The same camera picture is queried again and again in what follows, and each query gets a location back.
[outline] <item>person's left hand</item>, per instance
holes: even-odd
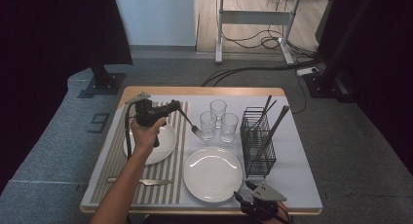
[[[165,123],[166,118],[159,119],[154,126],[142,127],[133,119],[131,132],[134,139],[134,150],[132,156],[140,156],[145,159],[149,157],[154,148],[155,137],[159,134],[159,128]]]

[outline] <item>gray carpet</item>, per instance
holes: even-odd
[[[213,59],[139,58],[134,66],[110,65],[107,70],[127,74],[123,90],[130,85],[199,86],[217,70],[276,64],[283,62],[227,59],[216,65]],[[292,112],[305,107],[294,120],[324,209],[318,216],[296,216],[294,223],[411,223],[413,177],[386,139],[356,104],[310,98],[294,74],[247,71],[217,85],[282,88]],[[79,210],[82,192],[122,95],[77,98],[92,77],[87,69],[68,80],[69,91],[55,117],[0,197],[0,223],[90,220]],[[90,132],[98,127],[91,124],[96,113],[109,114],[102,133]]]

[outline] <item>dish rack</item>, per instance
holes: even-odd
[[[243,113],[240,126],[241,142],[243,145],[245,175],[267,176],[276,162],[273,141],[270,140],[265,151],[257,158],[258,151],[264,138],[269,134],[267,115],[262,107],[247,107]]]

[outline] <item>white plate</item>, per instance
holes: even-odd
[[[243,183],[240,161],[228,150],[207,147],[195,152],[185,164],[183,178],[198,199],[218,203],[230,199]]]
[[[133,152],[134,149],[134,139],[133,135],[131,135],[131,151]],[[155,147],[152,151],[151,155],[149,155],[148,160],[146,160],[146,165],[156,164],[163,159],[165,159],[169,154],[173,151],[176,145],[176,133],[173,127],[166,124],[165,126],[160,128],[160,132],[158,134],[159,139],[159,146]],[[128,147],[127,147],[127,140],[124,141],[124,152],[125,155],[128,155]]]

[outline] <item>utensil holder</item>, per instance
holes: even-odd
[[[240,126],[243,145],[245,175],[267,176],[276,162],[273,140],[260,158],[256,158],[261,144],[270,131],[267,115],[262,107],[247,107]]]

